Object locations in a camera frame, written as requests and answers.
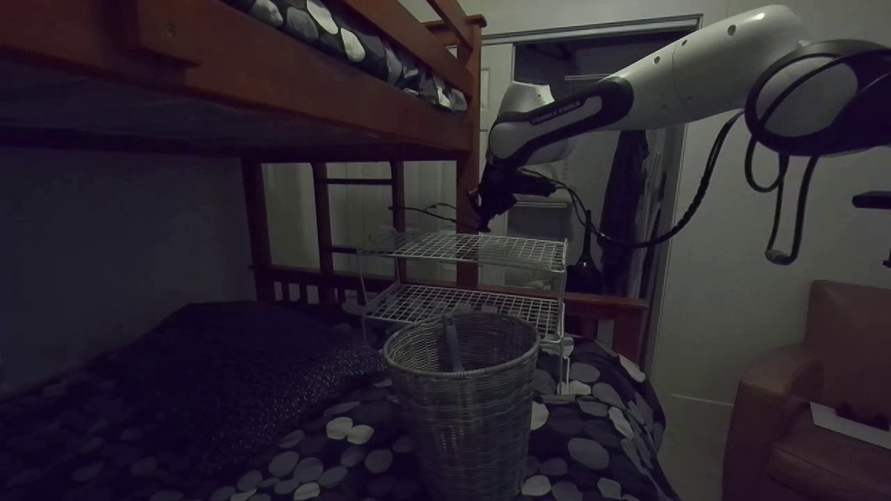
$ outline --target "shelf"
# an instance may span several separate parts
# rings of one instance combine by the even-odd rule
[[[565,242],[505,234],[434,231],[400,245],[393,259],[415,260],[475,260],[497,266],[565,269]]]
[[[562,330],[562,301],[535,294],[503,294],[455,287],[393,284],[368,308],[368,320],[434,323],[455,312],[503,312],[518,317],[542,334]]]

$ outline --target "wall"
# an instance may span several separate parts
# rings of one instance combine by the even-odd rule
[[[752,0],[466,0],[483,11],[489,32],[560,31],[702,14],[717,21],[755,7]],[[862,35],[891,45],[885,0],[788,0],[813,38]],[[724,117],[686,127],[675,214],[692,201],[714,131]],[[714,189],[693,226],[668,245],[656,341],[656,380],[664,395],[730,404],[736,380],[762,354],[802,334],[806,291],[813,277],[891,287],[881,263],[891,246],[891,214],[851,208],[862,189],[888,189],[888,149],[826,159],[813,180],[802,259],[767,263],[771,206],[752,194],[742,171],[745,131],[730,137]]]
[[[0,393],[252,298],[237,164],[0,149]]]

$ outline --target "metal trash can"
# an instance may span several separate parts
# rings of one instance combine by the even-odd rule
[[[529,455],[539,330],[505,313],[408,326],[384,359],[437,501],[516,498]]]

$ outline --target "pillow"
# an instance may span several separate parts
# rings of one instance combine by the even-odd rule
[[[262,304],[188,305],[123,365],[125,380],[163,420],[157,439],[184,445],[191,472],[207,475],[246,461],[383,370],[359,330]]]

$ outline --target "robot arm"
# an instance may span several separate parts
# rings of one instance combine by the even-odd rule
[[[862,53],[872,59],[858,66],[852,61]],[[838,127],[851,134],[852,121],[862,121],[862,131],[869,121],[872,131],[863,131],[862,138],[842,138],[828,121],[838,121],[863,88],[872,92],[872,100],[856,105],[858,117]],[[491,127],[484,177],[475,194],[483,227],[516,203],[516,192],[551,194],[550,180],[522,169],[544,148],[585,131],[664,127],[746,105],[749,127],[755,121],[762,127],[752,134],[787,152],[837,152],[891,138],[891,118],[881,117],[881,107],[891,102],[888,49],[869,41],[806,45],[802,21],[787,4],[714,21],[542,107],[518,105],[526,102],[518,92],[529,88],[508,92]]]

